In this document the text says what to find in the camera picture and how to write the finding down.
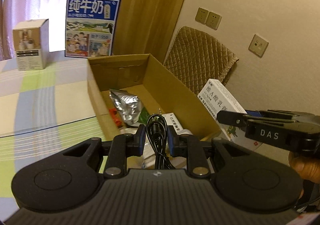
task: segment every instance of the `white wall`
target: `white wall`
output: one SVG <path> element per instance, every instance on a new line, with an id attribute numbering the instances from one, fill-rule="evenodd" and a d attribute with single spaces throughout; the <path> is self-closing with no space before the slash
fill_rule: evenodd
<path id="1" fill-rule="evenodd" d="M 222 15 L 217 31 L 194 20 L 198 7 Z M 320 115 L 320 0 L 185 0 L 174 35 L 184 25 L 240 58 L 227 89 L 244 108 Z M 262 58 L 248 50 L 254 34 L 269 42 Z"/>

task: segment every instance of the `silver foil bag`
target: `silver foil bag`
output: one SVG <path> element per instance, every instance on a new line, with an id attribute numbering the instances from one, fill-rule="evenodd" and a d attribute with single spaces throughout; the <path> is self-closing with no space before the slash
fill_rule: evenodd
<path id="1" fill-rule="evenodd" d="M 110 98 L 119 112 L 124 123 L 129 126 L 138 127 L 140 113 L 143 104 L 136 95 L 132 95 L 125 90 L 109 89 Z"/>

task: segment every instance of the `checkered tablecloth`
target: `checkered tablecloth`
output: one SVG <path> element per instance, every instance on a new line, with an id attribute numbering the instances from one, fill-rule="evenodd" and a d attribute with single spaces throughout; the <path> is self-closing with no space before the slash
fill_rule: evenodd
<path id="1" fill-rule="evenodd" d="M 87 93 L 86 59 L 50 53 L 44 70 L 0 61 L 0 220 L 17 209 L 11 180 L 21 168 L 90 137 L 103 137 Z"/>

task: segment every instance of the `wall socket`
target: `wall socket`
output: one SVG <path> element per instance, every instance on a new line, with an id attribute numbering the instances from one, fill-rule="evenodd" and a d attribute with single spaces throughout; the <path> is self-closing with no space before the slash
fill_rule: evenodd
<path id="1" fill-rule="evenodd" d="M 205 23 L 205 21 L 207 20 L 208 14 L 209 14 L 208 10 L 205 10 L 199 7 L 195 20 L 200 23 Z"/>
<path id="2" fill-rule="evenodd" d="M 249 45 L 249 51 L 252 51 L 259 57 L 262 57 L 268 47 L 268 44 L 269 43 L 266 40 L 255 34 Z"/>
<path id="3" fill-rule="evenodd" d="M 222 16 L 219 14 L 216 14 L 214 12 L 210 12 L 207 18 L 207 21 L 205 22 L 206 26 L 209 26 L 212 29 L 217 30 L 220 24 Z"/>

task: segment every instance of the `cardboard box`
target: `cardboard box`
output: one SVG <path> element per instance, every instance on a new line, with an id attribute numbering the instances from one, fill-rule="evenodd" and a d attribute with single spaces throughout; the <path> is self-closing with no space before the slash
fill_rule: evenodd
<path id="1" fill-rule="evenodd" d="M 13 29 L 18 70 L 43 70 L 49 53 L 49 19 L 20 22 Z"/>
<path id="2" fill-rule="evenodd" d="M 228 110 L 246 114 L 244 108 L 237 102 L 231 93 L 217 79 L 209 79 L 198 94 L 199 100 L 206 107 L 214 120 L 220 110 Z M 227 126 L 217 122 L 221 128 L 219 137 L 228 139 L 249 150 L 257 149 L 261 143 L 246 138 L 245 132 L 234 126 Z"/>
<path id="3" fill-rule="evenodd" d="M 107 140 L 119 134 L 108 110 L 108 106 L 113 107 L 108 95 L 110 88 L 139 96 L 150 114 L 157 113 L 159 107 L 163 114 L 173 112 L 181 126 L 194 135 L 205 137 L 219 132 L 197 96 L 152 55 L 89 58 L 88 65 L 89 97 Z"/>

